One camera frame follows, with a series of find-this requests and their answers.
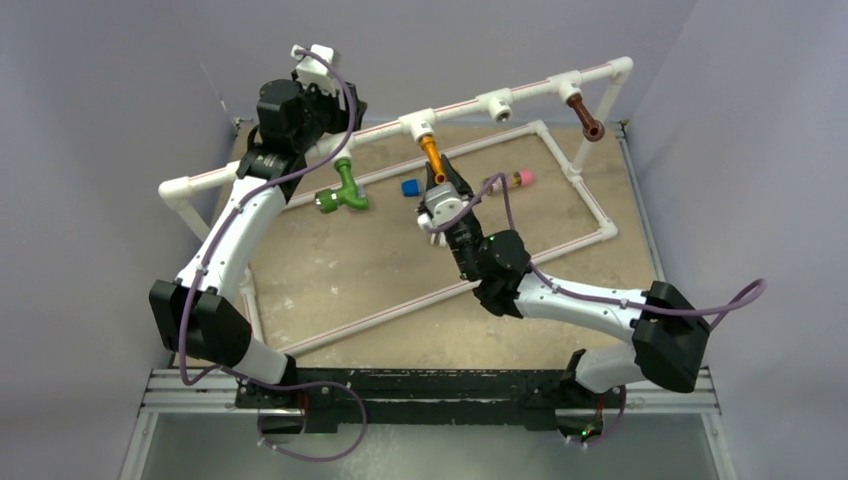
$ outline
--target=brown pipe fitting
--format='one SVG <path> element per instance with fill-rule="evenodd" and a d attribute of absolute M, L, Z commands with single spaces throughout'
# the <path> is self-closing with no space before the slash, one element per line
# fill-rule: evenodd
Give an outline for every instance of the brown pipe fitting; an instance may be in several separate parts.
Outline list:
<path fill-rule="evenodd" d="M 580 119 L 580 123 L 583 124 L 583 137 L 586 140 L 589 140 L 590 142 L 597 142 L 604 138 L 604 124 L 592 117 L 592 114 L 589 113 L 586 105 L 583 105 L 582 95 L 575 93 L 568 97 L 565 104 L 574 110 L 574 113 L 577 114 L 577 118 Z"/>

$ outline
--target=gray wall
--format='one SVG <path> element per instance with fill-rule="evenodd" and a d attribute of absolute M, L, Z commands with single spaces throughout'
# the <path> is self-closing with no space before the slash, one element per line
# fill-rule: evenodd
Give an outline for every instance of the gray wall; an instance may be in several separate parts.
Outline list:
<path fill-rule="evenodd" d="M 633 114 L 695 0 L 210 0 L 176 2 L 233 115 L 255 117 L 259 87 L 288 76 L 294 43 L 337 48 L 348 80 L 384 121 L 630 55 L 633 75 L 612 113 Z M 598 88 L 587 91 L 597 99 Z M 558 101 L 515 120 L 574 122 Z"/>
<path fill-rule="evenodd" d="M 231 141 L 168 2 L 120 3 L 0 15 L 4 479 L 117 477 L 166 359 L 147 290 L 196 246 L 156 187 Z"/>
<path fill-rule="evenodd" d="M 712 336 L 741 478 L 845 478 L 848 4 L 700 0 L 631 147 L 671 281 L 770 290 Z"/>

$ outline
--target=white pvc pipe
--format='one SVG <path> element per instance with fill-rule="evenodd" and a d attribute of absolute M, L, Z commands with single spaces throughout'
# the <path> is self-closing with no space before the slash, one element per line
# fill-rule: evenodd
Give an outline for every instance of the white pvc pipe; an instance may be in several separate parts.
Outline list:
<path fill-rule="evenodd" d="M 206 240 L 206 236 L 209 235 L 209 225 L 203 221 L 191 202 L 185 199 L 174 199 L 167 201 L 167 203 L 186 222 L 188 228 L 197 235 L 197 238 Z"/>
<path fill-rule="evenodd" d="M 244 310 L 247 315 L 247 321 L 250 323 L 253 330 L 253 336 L 262 343 L 265 343 L 265 335 L 262 333 L 262 321 L 259 318 L 259 305 L 256 303 L 256 284 L 253 282 L 253 272 L 250 267 L 244 269 L 244 278 L 241 285 L 241 298 L 244 301 Z"/>
<path fill-rule="evenodd" d="M 592 195 L 589 188 L 586 187 L 586 183 L 583 182 L 583 178 L 577 176 L 577 179 L 577 181 L 573 181 L 571 184 L 574 185 L 574 188 L 577 190 L 580 198 L 582 198 L 586 206 L 589 207 L 589 210 L 592 212 L 592 215 L 594 215 L 595 220 L 597 220 L 600 225 L 611 222 L 612 220 L 607 216 L 604 209 L 601 208 L 601 204 L 597 199 L 595 199 L 595 196 Z"/>
<path fill-rule="evenodd" d="M 630 76 L 630 72 L 633 70 L 633 60 L 629 57 L 621 57 L 610 61 L 607 65 L 610 69 L 608 75 L 612 81 L 610 81 L 607 90 L 604 92 L 604 96 L 601 97 L 601 103 L 595 111 L 595 120 L 601 123 L 607 121 L 610 109 L 612 109 L 612 105 L 621 91 L 621 86 L 624 85 L 624 82 Z M 606 72 L 607 69 L 599 68 L 597 70 L 604 70 Z M 574 161 L 571 162 L 571 171 L 573 173 L 580 173 L 583 170 L 583 165 L 586 163 L 586 159 L 589 158 L 589 152 L 591 152 L 592 146 L 593 142 L 583 139 L 580 148 L 577 149 L 577 154 L 574 156 Z"/>
<path fill-rule="evenodd" d="M 604 111 L 606 111 L 606 113 L 603 115 L 603 118 L 599 118 L 596 115 L 596 118 L 598 118 L 598 120 L 604 121 L 606 120 L 606 115 L 609 112 L 609 106 L 612 105 L 612 102 L 615 101 L 615 98 L 618 95 L 620 85 L 624 83 L 624 81 L 627 79 L 632 68 L 633 61 L 628 57 L 621 57 L 615 60 L 610 60 L 609 62 L 603 65 L 598 65 L 580 71 L 572 70 L 570 72 L 565 72 L 559 75 L 548 77 L 547 79 L 539 82 L 530 83 L 519 87 L 513 87 L 509 90 L 512 96 L 512 101 L 517 102 L 521 100 L 526 100 L 528 98 L 537 97 L 540 95 L 557 93 L 559 90 L 559 86 L 562 85 L 564 82 L 581 85 L 603 78 L 610 78 L 612 79 L 615 88 L 607 89 L 607 92 L 604 95 L 604 99 L 602 99 L 601 101 L 601 108 L 599 109 L 599 113 L 604 113 Z M 486 94 L 478 96 L 478 98 L 484 97 L 486 97 Z M 428 109 L 426 110 L 426 113 L 429 115 L 432 112 L 433 118 L 431 123 L 436 123 L 437 121 L 450 120 L 453 118 L 461 117 L 464 115 L 470 115 L 473 113 L 484 113 L 487 111 L 487 109 L 488 105 L 485 102 L 481 102 L 477 98 L 475 98 L 473 100 L 467 100 L 465 102 L 455 103 L 453 105 L 448 105 L 445 107 L 440 107 L 432 110 Z M 406 128 L 407 127 L 400 120 L 395 120 L 393 122 L 388 122 L 382 125 L 377 125 L 375 127 L 367 128 L 365 130 L 360 130 L 358 132 L 355 132 L 351 136 L 347 146 L 349 149 L 353 149 L 358 145 L 364 145 L 366 143 L 375 142 L 377 140 L 397 135 L 399 133 L 404 133 Z M 306 154 L 306 157 L 311 158 L 315 156 L 327 155 L 330 150 L 332 150 L 341 141 L 343 136 L 344 134 L 339 133 L 331 137 L 319 140 L 314 147 L 309 149 Z M 588 152 L 591 148 L 591 145 L 587 145 L 587 143 L 588 142 L 584 141 L 583 145 L 581 145 L 577 158 L 574 164 L 572 164 L 572 170 L 574 170 L 575 173 L 579 173 L 583 163 L 586 160 L 586 157 L 588 156 Z M 190 204 L 180 203 L 179 200 L 188 198 L 197 191 L 221 186 L 225 183 L 234 181 L 236 179 L 236 171 L 238 170 L 238 166 L 239 162 L 235 161 L 228 163 L 223 168 L 219 168 L 211 172 L 201 173 L 193 177 L 181 177 L 173 180 L 167 180 L 159 186 L 159 194 L 170 208 L 177 210 L 177 207 L 179 207 L 180 210 L 178 211 L 178 213 L 181 212 L 180 216 L 183 218 L 183 220 L 186 221 L 186 223 L 189 224 L 189 227 L 192 229 L 192 231 L 201 239 L 205 238 L 209 232 L 209 226 L 206 225 L 205 222 L 202 221 L 202 219 L 200 219 L 200 216 L 197 214 L 196 211 L 194 211 L 194 213 L 190 211 L 194 210 L 190 206 Z"/>
<path fill-rule="evenodd" d="M 592 245 L 593 243 L 600 242 L 604 240 L 604 237 L 605 235 L 601 230 L 592 232 L 576 240 L 572 240 L 568 243 L 558 245 L 551 249 L 545 250 L 544 252 L 533 255 L 533 261 L 537 264 L 542 264 L 549 260 L 553 260 L 554 258 L 561 257 L 569 252 L 573 252 L 588 245 Z M 418 297 L 408 302 L 401 303 L 400 305 L 396 305 L 394 307 L 375 313 L 373 315 L 360 318 L 359 320 L 356 320 L 354 322 L 342 325 L 340 327 L 336 327 L 332 330 L 328 330 L 326 332 L 320 333 L 305 340 L 301 340 L 300 342 L 294 343 L 292 345 L 288 345 L 283 348 L 278 348 L 277 351 L 287 353 L 292 356 L 298 356 L 320 348 L 329 343 L 332 343 L 338 339 L 348 337 L 355 333 L 388 322 L 389 320 L 394 320 L 395 318 L 401 317 L 408 313 L 412 313 L 416 310 L 421 310 L 422 308 L 428 307 L 434 303 L 441 302 L 443 300 L 447 300 L 462 293 L 471 291 L 475 286 L 477 286 L 477 282 L 455 283 L 449 287 L 437 290 L 435 292 Z"/>
<path fill-rule="evenodd" d="M 576 83 L 578 85 L 581 85 L 603 78 L 626 78 L 626 75 L 629 74 L 632 66 L 633 61 L 630 58 L 621 57 L 615 60 L 610 60 L 609 62 L 603 65 L 598 65 L 596 67 L 591 67 L 580 71 L 572 70 L 570 72 L 565 72 L 559 75 L 548 77 L 547 79 L 539 82 L 522 85 L 520 87 L 513 87 L 510 88 L 510 91 L 512 93 L 513 102 L 518 102 L 521 100 L 526 100 L 528 98 L 557 93 L 559 90 L 559 86 L 565 82 Z M 429 109 L 422 110 L 420 112 L 422 116 L 429 116 L 430 114 Z M 488 105 L 483 102 L 480 102 L 475 98 L 472 100 L 466 100 L 464 102 L 455 103 L 453 105 L 447 105 L 444 107 L 432 109 L 434 118 L 428 118 L 428 120 L 429 123 L 435 124 L 440 121 L 451 120 L 465 115 L 487 112 Z M 404 117 L 409 117 L 410 115 L 414 116 L 415 113 L 416 112 L 413 112 L 409 115 L 404 115 Z M 371 127 L 365 130 L 361 130 L 359 132 L 355 132 L 351 137 L 349 145 L 350 148 L 353 149 L 356 146 L 371 143 L 382 138 L 397 135 L 399 133 L 404 133 L 406 131 L 405 128 L 406 127 L 400 120 L 395 120 L 393 122 L 377 125 L 376 127 Z M 311 158 L 315 156 L 327 155 L 336 145 L 338 145 L 343 136 L 344 134 L 338 133 L 331 137 L 319 140 L 314 147 L 309 149 L 309 151 L 306 153 L 306 157 Z"/>
<path fill-rule="evenodd" d="M 225 166 L 193 177 L 180 177 L 166 180 L 159 185 L 159 196 L 169 200 L 189 198 L 196 192 L 220 187 L 235 181 L 239 162 L 230 162 Z"/>
<path fill-rule="evenodd" d="M 545 145 L 547 145 L 548 150 L 551 151 L 551 154 L 554 156 L 554 159 L 556 159 L 557 163 L 562 169 L 562 173 L 565 173 L 567 175 L 569 172 L 569 168 L 571 167 L 571 162 L 568 161 L 568 158 L 566 158 L 565 154 L 562 152 L 562 149 L 559 148 L 559 145 L 556 143 L 556 140 L 554 140 L 554 137 L 551 136 L 551 132 L 548 131 L 548 126 L 545 125 L 544 122 L 539 120 L 536 120 L 532 123 L 536 124 L 536 122 L 538 122 L 537 125 L 534 125 L 536 128 L 536 135 L 538 135 L 539 138 L 541 138 L 542 141 L 545 142 Z"/>
<path fill-rule="evenodd" d="M 471 153 L 476 150 L 480 150 L 486 147 L 490 147 L 492 145 L 507 142 L 524 135 L 528 135 L 535 132 L 535 128 L 530 124 L 524 125 L 518 128 L 513 128 L 512 130 L 507 130 L 505 132 L 496 133 L 494 135 L 490 135 L 488 137 L 484 137 L 478 140 L 474 140 L 468 143 L 464 143 L 462 145 L 457 145 L 456 147 L 446 148 L 442 150 L 442 153 L 449 156 L 460 156 L 465 155 L 466 153 Z M 364 175 L 360 175 L 356 177 L 354 180 L 357 185 L 368 185 L 371 183 L 379 182 L 381 180 L 385 180 L 387 178 L 394 177 L 396 175 L 401 175 L 407 172 L 411 172 L 417 168 L 423 167 L 427 163 L 427 157 L 419 157 L 414 160 L 409 160 L 407 162 L 399 163 L 397 165 L 393 165 L 391 167 L 383 168 L 371 173 L 366 173 Z M 324 188 L 319 188 L 316 190 L 312 190 L 310 192 L 303 193 L 291 199 L 291 201 L 286 205 L 285 210 L 299 207 L 301 205 L 305 205 L 308 203 L 312 203 L 315 198 L 315 194 L 320 192 L 321 190 L 327 188 L 339 188 L 341 183 L 336 183 L 333 185 L 329 185 Z"/>

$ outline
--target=green pipe fitting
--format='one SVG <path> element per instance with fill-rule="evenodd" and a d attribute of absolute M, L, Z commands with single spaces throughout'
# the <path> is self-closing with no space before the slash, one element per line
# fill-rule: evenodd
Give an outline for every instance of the green pipe fitting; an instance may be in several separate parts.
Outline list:
<path fill-rule="evenodd" d="M 339 172 L 339 177 L 342 179 L 342 186 L 333 189 L 321 190 L 315 194 L 315 205 L 321 213 L 331 213 L 339 209 L 339 205 L 347 205 L 354 210 L 366 210 L 368 208 L 368 198 L 365 197 L 365 190 L 360 192 L 359 187 L 353 180 L 353 174 L 350 171 L 350 159 L 342 158 L 335 164 L 335 169 Z"/>

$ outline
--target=glass panel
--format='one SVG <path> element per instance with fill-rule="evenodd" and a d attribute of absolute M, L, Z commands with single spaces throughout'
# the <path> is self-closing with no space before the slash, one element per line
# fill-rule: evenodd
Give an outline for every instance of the glass panel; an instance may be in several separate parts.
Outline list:
<path fill-rule="evenodd" d="M 285 446 L 332 455 L 357 433 L 345 425 Z M 585 452 L 556 432 L 507 426 L 370 425 L 353 454 L 329 463 L 273 454 L 256 442 L 253 415 L 160 415 L 143 478 L 718 478 L 700 415 L 627 415 Z"/>

